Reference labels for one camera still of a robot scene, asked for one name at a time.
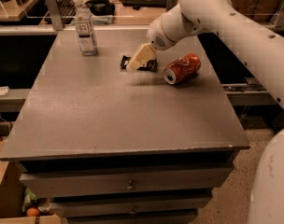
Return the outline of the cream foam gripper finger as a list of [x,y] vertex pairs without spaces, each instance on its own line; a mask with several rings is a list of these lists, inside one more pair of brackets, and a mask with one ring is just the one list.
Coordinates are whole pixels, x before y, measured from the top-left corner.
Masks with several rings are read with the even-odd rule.
[[126,65],[126,70],[129,72],[136,71],[150,60],[154,60],[156,55],[156,48],[150,43],[141,44]]

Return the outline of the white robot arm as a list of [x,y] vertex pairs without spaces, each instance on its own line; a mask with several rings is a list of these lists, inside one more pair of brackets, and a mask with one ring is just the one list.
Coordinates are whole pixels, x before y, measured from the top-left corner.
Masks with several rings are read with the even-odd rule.
[[[150,24],[148,42],[126,69],[134,71],[154,59],[158,50],[205,30],[217,35],[284,109],[284,37],[240,14],[230,0],[179,0]],[[260,158],[247,224],[284,224],[284,129]]]

